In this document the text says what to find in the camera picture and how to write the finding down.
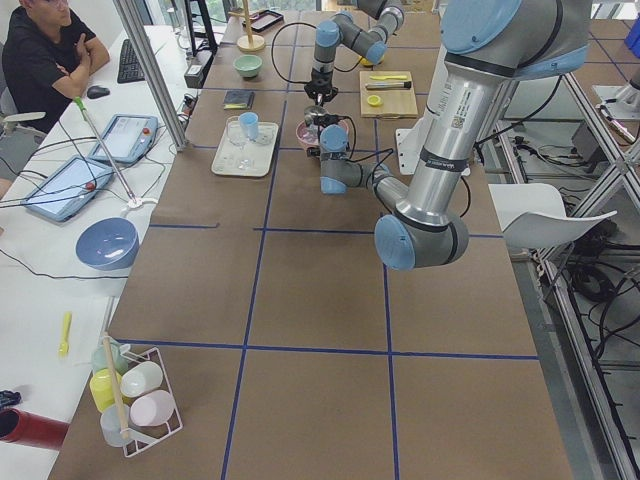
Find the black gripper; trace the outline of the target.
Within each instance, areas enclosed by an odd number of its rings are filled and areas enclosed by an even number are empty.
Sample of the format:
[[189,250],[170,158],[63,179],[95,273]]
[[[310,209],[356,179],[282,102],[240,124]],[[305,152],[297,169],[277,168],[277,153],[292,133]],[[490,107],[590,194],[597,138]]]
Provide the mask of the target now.
[[311,71],[311,79],[304,85],[304,91],[316,106],[324,106],[338,94],[333,85],[333,72]]
[[350,148],[348,118],[343,115],[326,114],[305,117],[305,154],[307,157],[320,155],[321,134],[328,127],[337,125],[346,135],[346,149]]

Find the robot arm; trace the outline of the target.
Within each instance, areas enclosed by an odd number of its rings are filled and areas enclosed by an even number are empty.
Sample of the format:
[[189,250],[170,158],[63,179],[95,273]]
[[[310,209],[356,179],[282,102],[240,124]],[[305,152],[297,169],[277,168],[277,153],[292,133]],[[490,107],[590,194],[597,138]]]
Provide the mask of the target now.
[[332,78],[339,45],[377,65],[386,53],[389,38],[404,23],[400,1],[357,1],[357,8],[377,21],[370,30],[360,28],[350,12],[338,12],[316,27],[311,79],[304,86],[315,105],[323,106],[338,94]]
[[448,206],[497,89],[507,80],[578,69],[587,58],[590,21],[588,1],[448,2],[440,22],[444,103],[423,137],[410,184],[381,165],[349,160],[348,135],[339,125],[321,129],[322,192],[368,188],[389,210],[374,229],[387,267],[446,265],[464,254],[468,229]]

